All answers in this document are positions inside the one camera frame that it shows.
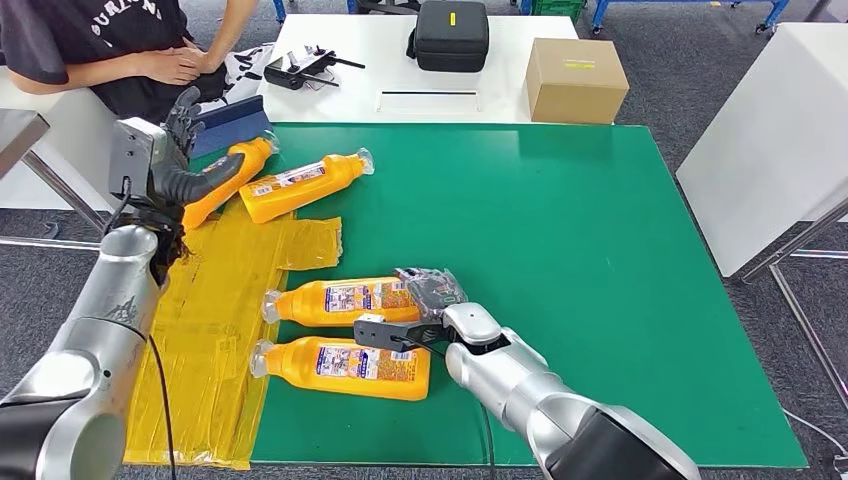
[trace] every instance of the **blue object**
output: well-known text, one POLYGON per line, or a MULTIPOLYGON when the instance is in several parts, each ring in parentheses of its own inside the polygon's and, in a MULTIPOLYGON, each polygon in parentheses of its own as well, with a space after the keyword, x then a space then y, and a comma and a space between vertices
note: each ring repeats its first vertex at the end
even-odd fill
POLYGON ((274 0, 274 9, 277 10, 277 22, 283 23, 286 20, 286 6, 283 5, 283 0, 274 0))
MULTIPOLYGON (((592 33, 598 34, 601 31, 601 19, 604 18, 604 12, 606 12, 607 7, 610 3, 613 2, 708 2, 711 0, 598 0, 598 5, 595 7, 595 15, 592 17, 592 33)), ((780 13, 783 12, 783 9, 786 8, 786 5, 789 4, 789 0, 748 0, 753 2, 771 2, 772 9, 768 14, 766 19, 760 25, 757 25, 756 33, 762 33, 766 31, 766 29, 774 26, 775 22, 777 22, 777 17, 780 16, 780 13)), ((735 7, 742 2, 733 2, 732 6, 735 7)))
POLYGON ((197 135, 192 158, 252 140, 265 130, 271 130, 259 95, 200 115, 197 120, 202 121, 206 129, 197 135))

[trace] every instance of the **cable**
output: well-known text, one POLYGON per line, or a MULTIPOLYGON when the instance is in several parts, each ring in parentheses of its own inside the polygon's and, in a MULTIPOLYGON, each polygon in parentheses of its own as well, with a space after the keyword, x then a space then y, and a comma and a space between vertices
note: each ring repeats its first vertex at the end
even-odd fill
POLYGON ((440 352, 440 351, 436 350, 435 348, 433 348, 432 346, 427 345, 426 343, 421 343, 421 342, 419 342, 417 340, 413 340, 409 337, 401 337, 399 335, 392 335, 391 339, 394 342, 397 342, 397 341, 409 342, 409 343, 415 345, 416 347, 423 348, 424 350, 427 350, 428 352, 430 352, 434 355, 445 358, 444 352, 440 352))
MULTIPOLYGON (((435 348, 433 348, 430 345, 427 345, 426 343, 421 343, 421 342, 419 342, 417 340, 413 340, 409 337, 392 336, 392 340, 393 341, 402 340, 402 341, 409 342, 409 343, 415 345, 416 347, 423 348, 423 349, 429 351, 430 353, 433 353, 433 354, 435 354, 435 355, 437 355, 441 358, 445 358, 445 354, 443 352, 436 350, 435 348)), ((480 409, 483 411, 483 423, 486 426, 486 448, 489 452, 489 454, 488 454, 488 457, 489 457, 489 477, 492 480, 495 480, 495 442, 494 442, 494 440, 492 440, 492 425, 489 423, 489 411, 486 410, 486 407, 485 407, 485 405, 483 405, 483 402, 480 402, 480 409)))
POLYGON ((836 439, 835 439, 835 438, 833 438, 833 437, 832 437, 829 433, 827 433, 827 432, 825 432, 824 430, 822 430, 821 428, 819 428, 819 427, 817 427, 817 426, 813 425, 812 423, 810 423, 810 422, 808 422, 808 421, 804 420, 803 418, 799 417, 798 415, 795 415, 794 413, 790 412, 789 410, 787 410, 787 409, 785 409, 785 408, 783 409, 783 413, 785 413, 786 415, 788 415, 788 416, 790 416, 790 417, 794 418, 795 420, 797 420, 797 421, 799 421, 799 422, 803 423, 804 425, 806 425, 806 426, 808 426, 808 427, 812 428, 813 430, 815 430, 815 431, 819 432, 819 433, 820 433, 823 437, 825 437, 826 439, 830 440, 831 442, 833 442, 833 444, 834 444, 834 445, 836 445, 837 447, 839 447, 839 451, 841 451, 841 452, 842 452, 842 455, 843 455, 843 456, 848 457, 848 450, 845 450, 845 447, 843 447, 841 443, 839 443, 838 441, 836 441, 836 439))
POLYGON ((480 402, 480 409, 483 410, 483 423, 486 424, 486 445, 489 448, 489 478, 495 480, 495 442, 492 440, 492 426, 489 424, 489 411, 480 402))
POLYGON ((130 201, 130 190, 132 189, 132 180, 130 180, 130 177, 124 177, 121 188, 123 190, 124 198, 121 199, 121 204, 118 205, 118 208, 116 208, 115 211, 112 212, 112 215, 109 217, 109 220, 106 222, 105 225, 103 225, 103 231, 100 233, 102 233, 104 237, 107 233, 109 233, 109 230, 111 230, 112 227, 115 225, 115 221, 118 220, 118 217, 121 215, 121 212, 123 212, 124 209, 127 208, 127 203, 129 203, 130 201))
POLYGON ((159 357, 159 349, 153 341, 153 335, 147 337, 153 356, 156 357, 156 366, 159 367, 159 381, 162 384, 162 402, 165 406, 165 429, 168 434, 168 455, 171 459, 171 480, 177 480, 177 462, 174 460, 174 434, 171 429, 171 408, 168 406, 168 385, 165 383, 165 370, 162 368, 162 358, 159 357))

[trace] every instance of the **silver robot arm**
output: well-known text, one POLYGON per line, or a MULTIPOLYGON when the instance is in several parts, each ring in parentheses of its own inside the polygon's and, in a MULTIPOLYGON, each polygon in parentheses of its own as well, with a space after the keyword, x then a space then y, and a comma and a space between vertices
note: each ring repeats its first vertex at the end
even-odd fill
POLYGON ((448 271, 398 269, 421 312, 411 324, 365 315, 357 343, 406 351, 449 341, 451 378, 508 430, 527 442, 548 480, 700 480, 694 462, 651 424, 624 407, 582 396, 545 358, 500 324, 448 271))
POLYGON ((524 438, 546 479, 700 480, 695 463, 659 430, 627 408, 565 386, 544 357, 481 305, 451 305, 442 315, 463 340, 445 352, 451 378, 524 438), (503 345, 486 351, 493 344, 503 345))
POLYGON ((126 443, 126 415, 168 268, 183 254, 183 206, 238 172, 227 157, 187 171, 200 92, 177 100, 162 126, 116 123, 110 190, 122 207, 76 304, 50 348, 0 400, 0 478, 112 478, 126 443), (131 213, 121 213, 124 207, 131 213))

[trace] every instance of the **yellow bottle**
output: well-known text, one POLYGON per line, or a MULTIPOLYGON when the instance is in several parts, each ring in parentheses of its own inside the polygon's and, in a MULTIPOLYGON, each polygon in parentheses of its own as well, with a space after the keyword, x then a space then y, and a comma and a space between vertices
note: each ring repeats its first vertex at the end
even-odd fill
POLYGON ((319 280, 289 292, 269 290, 262 302, 262 318, 268 323, 345 327, 363 313, 382 315, 387 322, 418 320, 418 307, 396 277, 319 280))
POLYGON ((277 153, 279 147, 277 138, 271 132, 265 132, 263 136, 254 138, 249 142, 237 143, 227 150, 227 156, 215 161, 208 167, 203 169, 203 173, 207 173, 215 168, 218 168, 233 155, 244 155, 241 167, 238 173, 232 178, 224 182, 220 187, 212 190, 202 199, 185 207, 185 215, 183 216, 183 226, 186 229, 194 229, 200 226, 210 213, 214 212, 224 204, 238 189, 251 178, 256 176, 265 166, 265 161, 272 153, 277 153))
POLYGON ((265 223, 346 188, 363 173, 374 173, 374 159, 360 148, 353 155, 327 155, 319 162, 262 177, 241 187, 239 194, 250 218, 265 223))
POLYGON ((361 347, 344 338, 304 337, 278 345, 260 340, 250 373, 276 375, 298 388, 415 401, 427 398, 430 352, 361 347))

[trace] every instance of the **white desk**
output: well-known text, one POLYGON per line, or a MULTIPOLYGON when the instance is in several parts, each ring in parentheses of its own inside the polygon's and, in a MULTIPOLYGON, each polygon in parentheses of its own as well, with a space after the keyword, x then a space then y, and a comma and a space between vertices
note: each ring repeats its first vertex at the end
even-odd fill
POLYGON ((677 170, 722 275, 848 196, 846 45, 846 24, 781 24, 677 170))
POLYGON ((333 68, 341 87, 288 90, 263 81, 272 122, 530 121, 524 75, 533 39, 577 38, 568 17, 489 17, 489 55, 479 73, 426 72, 406 56, 411 15, 288 15, 273 59, 318 44, 365 65, 333 68), (476 92, 475 97, 386 91, 476 92))
MULTIPOLYGON (((0 67, 0 108, 40 113, 50 130, 32 150, 93 209, 110 211, 117 206, 107 187, 115 116, 90 90, 29 95, 12 85, 9 70, 0 67)), ((71 207, 26 165, 18 163, 0 180, 0 208, 71 207)))

